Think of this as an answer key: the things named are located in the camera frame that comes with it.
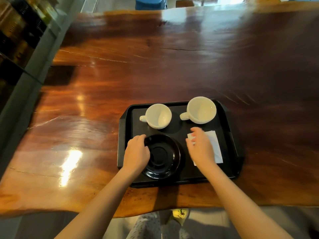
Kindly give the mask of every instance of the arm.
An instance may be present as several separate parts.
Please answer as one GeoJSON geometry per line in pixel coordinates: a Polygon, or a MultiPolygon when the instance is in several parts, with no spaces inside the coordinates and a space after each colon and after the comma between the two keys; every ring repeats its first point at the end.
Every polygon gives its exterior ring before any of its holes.
{"type": "Polygon", "coordinates": [[[243,239],[292,239],[219,168],[214,160],[213,147],[204,131],[198,127],[193,127],[191,131],[195,138],[192,141],[186,139],[189,154],[214,187],[239,235],[243,239]]]}
{"type": "Polygon", "coordinates": [[[150,159],[144,146],[146,135],[135,136],[125,150],[123,168],[55,239],[100,239],[103,237],[122,197],[150,159]]]}

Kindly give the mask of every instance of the person's left hand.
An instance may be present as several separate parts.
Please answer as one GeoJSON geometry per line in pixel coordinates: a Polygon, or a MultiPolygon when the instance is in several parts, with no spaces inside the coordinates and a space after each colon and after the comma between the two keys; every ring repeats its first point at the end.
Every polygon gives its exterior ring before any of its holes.
{"type": "Polygon", "coordinates": [[[128,143],[124,154],[123,169],[138,176],[150,160],[150,150],[144,146],[146,135],[133,137],[128,143]]]}

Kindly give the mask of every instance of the yellow shoe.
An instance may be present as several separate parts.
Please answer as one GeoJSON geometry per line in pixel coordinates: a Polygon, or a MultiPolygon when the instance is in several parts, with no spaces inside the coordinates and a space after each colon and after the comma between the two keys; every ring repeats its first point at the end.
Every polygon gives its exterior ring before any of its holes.
{"type": "Polygon", "coordinates": [[[174,209],[172,212],[172,219],[176,220],[181,226],[183,226],[186,218],[189,215],[189,209],[174,209]]]}

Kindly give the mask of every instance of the forearm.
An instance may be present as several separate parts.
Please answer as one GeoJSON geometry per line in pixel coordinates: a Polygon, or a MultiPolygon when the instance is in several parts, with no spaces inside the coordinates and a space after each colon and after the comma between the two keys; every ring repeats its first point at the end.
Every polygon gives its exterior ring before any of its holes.
{"type": "Polygon", "coordinates": [[[120,170],[90,204],[55,239],[100,239],[103,237],[134,175],[120,170]]]}
{"type": "Polygon", "coordinates": [[[239,189],[219,166],[212,163],[208,166],[205,174],[243,239],[292,239],[284,229],[239,189]]]}

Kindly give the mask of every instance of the blue stool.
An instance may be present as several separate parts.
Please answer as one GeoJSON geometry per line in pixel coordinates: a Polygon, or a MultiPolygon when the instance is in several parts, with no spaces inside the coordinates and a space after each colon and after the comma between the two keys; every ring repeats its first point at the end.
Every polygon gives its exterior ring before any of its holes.
{"type": "Polygon", "coordinates": [[[135,10],[167,9],[167,0],[135,0],[135,10]]]}

